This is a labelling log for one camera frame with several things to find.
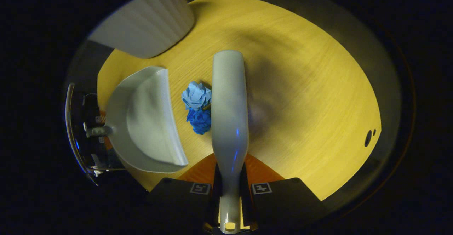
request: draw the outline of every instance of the crumpled paper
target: crumpled paper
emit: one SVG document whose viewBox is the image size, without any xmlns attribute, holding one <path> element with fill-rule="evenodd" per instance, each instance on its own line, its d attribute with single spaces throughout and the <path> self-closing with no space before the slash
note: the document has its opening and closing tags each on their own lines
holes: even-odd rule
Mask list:
<svg viewBox="0 0 453 235">
<path fill-rule="evenodd" d="M 211 111 L 209 109 L 194 110 L 190 108 L 186 121 L 190 122 L 190 124 L 194 127 L 195 133 L 203 135 L 211 128 Z"/>
<path fill-rule="evenodd" d="M 204 87 L 202 83 L 190 82 L 189 87 L 181 95 L 186 109 L 197 111 L 211 103 L 211 90 Z"/>
</svg>

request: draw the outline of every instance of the wooden table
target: wooden table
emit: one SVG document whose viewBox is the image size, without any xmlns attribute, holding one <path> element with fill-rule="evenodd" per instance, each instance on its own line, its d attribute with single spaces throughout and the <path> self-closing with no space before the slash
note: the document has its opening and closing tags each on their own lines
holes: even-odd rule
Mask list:
<svg viewBox="0 0 453 235">
<path fill-rule="evenodd" d="M 197 135 L 181 101 L 191 81 L 212 81 L 212 57 L 241 51 L 251 109 L 249 154 L 284 178 L 299 177 L 323 200 L 364 164 L 380 132 L 373 89 L 359 64 L 308 20 L 259 0 L 195 0 L 196 22 L 164 53 L 140 59 L 114 50 L 98 74 L 99 107 L 114 88 L 147 66 L 168 69 L 176 127 L 189 165 L 174 174 L 128 171 L 151 190 L 212 153 L 210 132 Z M 376 130 L 367 147 L 369 130 Z"/>
</svg>

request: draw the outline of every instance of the round table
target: round table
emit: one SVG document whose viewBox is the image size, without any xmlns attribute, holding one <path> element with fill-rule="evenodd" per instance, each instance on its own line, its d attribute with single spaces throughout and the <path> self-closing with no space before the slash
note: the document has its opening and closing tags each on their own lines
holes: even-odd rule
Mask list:
<svg viewBox="0 0 453 235">
<path fill-rule="evenodd" d="M 191 81 L 209 86 L 212 57 L 240 51 L 250 108 L 248 153 L 284 178 L 299 177 L 324 200 L 364 164 L 381 133 L 372 86 L 359 64 L 333 37 L 303 17 L 259 0 L 194 0 L 196 22 L 164 53 L 140 59 L 114 50 L 97 78 L 105 111 L 115 87 L 147 66 L 168 69 L 170 93 L 189 164 L 173 174 L 126 169 L 147 190 L 177 178 L 212 154 L 210 132 L 197 135 L 181 101 Z M 372 131 L 369 144 L 367 134 Z"/>
</svg>

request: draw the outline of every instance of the dark background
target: dark background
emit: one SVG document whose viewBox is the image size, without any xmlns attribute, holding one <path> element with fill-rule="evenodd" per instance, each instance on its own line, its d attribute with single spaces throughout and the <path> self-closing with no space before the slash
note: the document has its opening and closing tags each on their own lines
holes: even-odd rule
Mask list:
<svg viewBox="0 0 453 235">
<path fill-rule="evenodd" d="M 126 190 L 91 185 L 70 151 L 61 110 L 75 48 L 124 1 L 4 0 L 2 233 L 128 231 L 131 205 L 144 191 L 131 195 L 139 185 L 127 174 L 117 181 Z M 453 0 L 333 1 L 359 18 L 367 11 L 395 37 L 414 74 L 417 118 L 409 151 L 388 182 L 345 218 L 312 233 L 447 233 Z"/>
</svg>

